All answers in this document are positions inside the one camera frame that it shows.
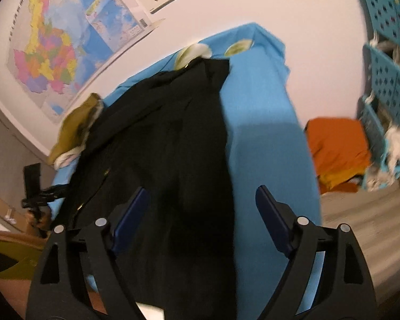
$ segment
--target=world map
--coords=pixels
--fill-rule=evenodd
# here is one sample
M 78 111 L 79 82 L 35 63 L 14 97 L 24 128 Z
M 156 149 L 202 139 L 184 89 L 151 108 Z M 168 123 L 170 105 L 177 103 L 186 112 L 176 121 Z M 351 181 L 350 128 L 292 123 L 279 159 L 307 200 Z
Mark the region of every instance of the world map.
M 15 20 L 7 66 L 52 120 L 143 32 L 121 0 L 24 0 Z

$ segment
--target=black clamp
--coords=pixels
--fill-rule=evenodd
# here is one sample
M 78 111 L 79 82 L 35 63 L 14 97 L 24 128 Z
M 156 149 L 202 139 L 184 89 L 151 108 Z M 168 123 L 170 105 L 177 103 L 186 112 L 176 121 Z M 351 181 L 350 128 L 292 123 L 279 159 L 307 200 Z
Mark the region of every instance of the black clamp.
M 25 197 L 21 201 L 22 208 L 28 208 L 34 217 L 41 218 L 40 207 L 45 207 L 48 202 L 53 202 L 59 198 L 64 198 L 67 193 L 68 184 L 55 185 L 42 190 L 40 186 L 40 164 L 36 163 L 24 167 Z M 45 238 L 46 232 L 40 230 L 40 234 Z
M 27 320 L 145 320 L 115 264 L 130 243 L 150 198 L 139 188 L 127 204 L 106 218 L 76 230 L 54 228 L 31 283 Z M 277 249 L 289 263 L 259 320 L 376 320 L 378 308 L 366 261 L 346 224 L 337 229 L 314 225 L 277 202 L 265 186 L 256 203 Z M 316 252 L 325 259 L 310 310 L 297 314 Z M 80 262 L 87 252 L 108 315 L 93 310 Z

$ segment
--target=hand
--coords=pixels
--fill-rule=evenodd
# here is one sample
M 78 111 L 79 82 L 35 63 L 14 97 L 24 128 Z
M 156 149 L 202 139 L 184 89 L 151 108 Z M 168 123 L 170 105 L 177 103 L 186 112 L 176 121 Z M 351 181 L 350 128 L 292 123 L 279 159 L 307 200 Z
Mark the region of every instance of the hand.
M 25 219 L 29 225 L 43 231 L 49 231 L 50 224 L 52 223 L 52 210 L 49 206 L 41 207 L 41 218 L 39 220 L 34 217 L 34 213 L 32 211 L 27 211 L 25 213 Z

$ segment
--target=bed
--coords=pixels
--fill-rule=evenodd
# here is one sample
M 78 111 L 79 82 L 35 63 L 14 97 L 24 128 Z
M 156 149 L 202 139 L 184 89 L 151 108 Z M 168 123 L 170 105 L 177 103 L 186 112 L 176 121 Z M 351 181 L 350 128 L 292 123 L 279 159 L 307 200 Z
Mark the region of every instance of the bed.
M 257 24 L 225 31 L 200 43 L 213 58 L 250 40 L 249 50 L 230 57 L 230 75 L 221 101 L 228 131 L 227 160 L 235 201 L 235 263 L 238 319 L 257 318 L 274 292 L 287 265 L 265 228 L 255 206 L 255 191 L 266 185 L 276 200 L 297 215 L 321 224 L 319 192 L 303 129 L 286 93 L 289 69 L 281 41 Z M 112 105 L 126 90 L 159 71 L 174 69 L 177 53 L 127 79 L 103 101 Z M 54 184 L 69 182 L 77 160 L 60 169 Z M 56 216 L 62 200 L 50 203 Z M 312 304 L 322 259 L 315 266 L 300 311 Z

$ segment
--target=metal bolt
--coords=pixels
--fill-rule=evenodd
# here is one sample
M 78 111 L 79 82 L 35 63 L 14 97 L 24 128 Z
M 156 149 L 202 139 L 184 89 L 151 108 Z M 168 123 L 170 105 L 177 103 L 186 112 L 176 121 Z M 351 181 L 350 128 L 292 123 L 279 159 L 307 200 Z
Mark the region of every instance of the metal bolt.
M 62 233 L 62 232 L 64 231 L 64 225 L 58 225 L 58 226 L 56 226 L 56 227 L 53 229 L 53 231 L 54 231 L 55 233 Z
M 308 220 L 308 218 L 306 217 L 299 217 L 298 218 L 298 224 L 302 225 L 302 226 L 306 226 L 310 223 L 310 221 Z
M 95 221 L 95 225 L 98 227 L 105 226 L 106 224 L 107 224 L 107 219 L 105 219 L 105 218 L 99 218 L 99 219 L 96 219 L 96 221 Z
M 341 225 L 341 231 L 342 231 L 342 232 L 350 232 L 350 231 L 351 231 L 351 228 L 350 228 L 350 226 L 348 226 L 347 224 L 343 223 L 343 224 Z

